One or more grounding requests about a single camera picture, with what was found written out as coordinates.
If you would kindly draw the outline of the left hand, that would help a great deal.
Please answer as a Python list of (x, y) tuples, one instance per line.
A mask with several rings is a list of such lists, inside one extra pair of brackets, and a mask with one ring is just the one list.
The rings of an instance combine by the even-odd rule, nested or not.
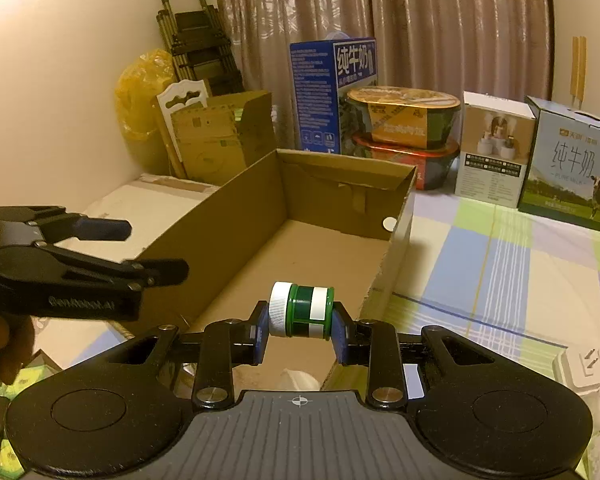
[(35, 331), (27, 315), (0, 313), (0, 381), (11, 385), (33, 354)]

